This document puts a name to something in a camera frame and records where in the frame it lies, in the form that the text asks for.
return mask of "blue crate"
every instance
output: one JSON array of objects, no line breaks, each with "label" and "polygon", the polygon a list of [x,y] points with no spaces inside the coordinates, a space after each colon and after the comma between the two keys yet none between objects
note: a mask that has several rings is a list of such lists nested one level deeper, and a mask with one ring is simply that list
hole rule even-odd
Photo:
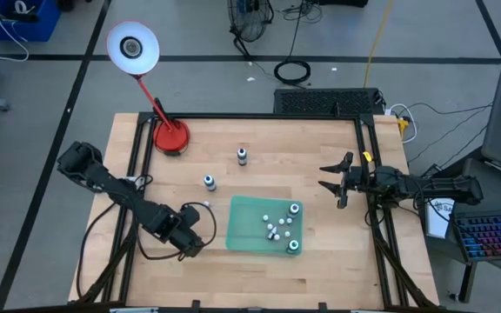
[{"label": "blue crate", "polygon": [[[61,11],[57,7],[56,0],[23,0],[27,8],[36,5],[39,21],[37,23],[15,22],[14,28],[11,27],[13,22],[3,21],[5,29],[18,41],[20,37],[33,42],[47,42],[50,40],[51,33],[56,28]],[[14,0],[0,0],[0,14],[5,15],[13,11],[15,7]],[[11,40],[0,26],[0,41]]]}]

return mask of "wooden tabletop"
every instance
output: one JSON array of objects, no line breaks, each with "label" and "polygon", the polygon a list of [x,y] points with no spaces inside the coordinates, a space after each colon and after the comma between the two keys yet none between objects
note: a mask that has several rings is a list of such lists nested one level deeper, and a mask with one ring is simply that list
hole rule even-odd
[{"label": "wooden tabletop", "polygon": [[[117,114],[105,151],[104,165],[124,176],[136,128],[137,114]],[[403,145],[394,117],[375,117],[382,162],[407,173]],[[374,257],[371,230],[364,223],[365,195],[349,192],[346,209],[317,184],[339,183],[341,176],[318,167],[339,163],[345,152],[359,151],[353,122],[299,120],[185,120],[190,127],[189,149],[180,157],[154,151],[150,174],[154,182],[145,198],[178,209],[182,203],[210,202],[217,219],[216,240],[197,257],[147,261],[137,250],[130,280],[128,305],[188,307],[200,300],[203,307],[266,307],[314,309],[320,302],[330,309],[382,309],[383,302]],[[142,162],[141,145],[137,168]],[[247,166],[237,164],[237,149],[249,153]],[[203,177],[216,179],[209,192]],[[230,199],[234,195],[296,199],[303,202],[303,253],[297,257],[256,255],[229,251],[225,235]],[[90,221],[110,204],[95,196]],[[403,206],[411,207],[404,202]],[[83,291],[107,264],[118,209],[93,229],[85,250]],[[405,269],[434,303],[438,296],[419,219],[410,212],[393,210],[397,241]],[[193,229],[207,241],[212,224],[205,210]],[[153,256],[175,250],[140,231],[143,246]],[[395,282],[389,265],[388,278]],[[122,274],[119,266],[117,277]],[[115,280],[117,298],[120,279]],[[392,299],[397,303],[395,284]],[[71,289],[70,298],[77,298]]]}]

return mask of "concrete floor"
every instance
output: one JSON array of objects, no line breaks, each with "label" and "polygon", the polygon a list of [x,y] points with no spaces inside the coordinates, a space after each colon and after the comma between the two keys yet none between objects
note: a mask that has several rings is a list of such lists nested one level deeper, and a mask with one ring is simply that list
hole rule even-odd
[{"label": "concrete floor", "polygon": [[[299,2],[274,0],[273,5],[283,9]],[[395,2],[376,56],[450,59],[442,63],[374,63],[369,86],[383,91],[389,104],[425,102],[442,111],[488,104],[501,64],[480,60],[501,56],[477,2]],[[0,97],[12,105],[12,110],[0,112],[0,283],[103,3],[104,0],[78,1],[76,10],[62,14],[48,43],[27,45],[35,59],[55,55],[65,59],[63,55],[70,55],[70,60],[0,61]],[[386,0],[371,0],[362,10],[324,7],[320,23],[301,25],[293,55],[367,57],[386,4]],[[484,0],[484,4],[501,37],[501,0]],[[265,76],[257,66],[222,61],[226,56],[238,55],[231,44],[224,0],[114,0],[96,42],[96,58],[105,54],[107,31],[125,19],[145,23],[160,40],[165,61],[145,82],[160,96],[167,110],[272,112],[274,90],[286,88]],[[289,52],[293,31],[294,23],[277,15],[264,36],[249,44],[250,52],[284,56]],[[19,52],[12,43],[0,43],[0,53]],[[167,62],[167,57],[175,56],[219,57],[215,62]],[[470,61],[461,64],[455,59],[458,57]],[[261,65],[272,72],[276,63]],[[311,87],[362,86],[364,63],[316,62],[311,67]],[[248,82],[249,77],[256,80]],[[121,93],[111,95],[108,90]],[[104,150],[115,113],[149,109],[132,79],[109,61],[90,62],[75,104],[62,148],[83,140]],[[423,107],[412,112],[419,133],[415,141],[405,145],[409,158],[470,115],[441,117]],[[489,113],[487,110],[472,118],[425,152],[410,164],[411,172],[421,174],[433,163],[447,160],[484,127]],[[481,141],[479,137],[464,154]],[[91,199],[88,191],[52,171],[6,309],[66,302]],[[447,292],[458,291],[463,266],[436,253],[431,253],[431,264],[441,304],[456,310],[501,311],[501,270],[488,264],[479,266],[471,302],[454,303],[447,298]]]}]

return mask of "translucent green tray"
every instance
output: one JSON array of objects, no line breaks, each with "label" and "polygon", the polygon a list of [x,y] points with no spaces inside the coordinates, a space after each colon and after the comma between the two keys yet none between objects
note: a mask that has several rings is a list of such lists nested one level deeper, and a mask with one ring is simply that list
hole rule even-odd
[{"label": "translucent green tray", "polygon": [[[294,203],[301,210],[293,218],[293,223],[280,225],[279,219],[287,218],[287,211]],[[303,210],[303,204],[299,201],[234,196],[231,199],[225,245],[229,250],[298,256],[303,248]],[[270,218],[268,222],[263,221],[264,215]],[[277,227],[277,233],[281,236],[278,241],[267,238],[270,232],[266,228],[268,223]],[[289,237],[284,236],[286,230],[291,233]],[[291,254],[287,252],[290,240],[299,242],[299,248]]]}]

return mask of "white lamp shade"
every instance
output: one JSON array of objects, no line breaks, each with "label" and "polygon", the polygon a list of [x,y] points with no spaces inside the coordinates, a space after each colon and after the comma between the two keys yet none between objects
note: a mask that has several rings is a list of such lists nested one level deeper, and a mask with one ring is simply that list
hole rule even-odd
[{"label": "white lamp shade", "polygon": [[131,75],[148,73],[160,57],[156,35],[148,27],[134,21],[115,25],[108,34],[107,48],[111,61]]}]

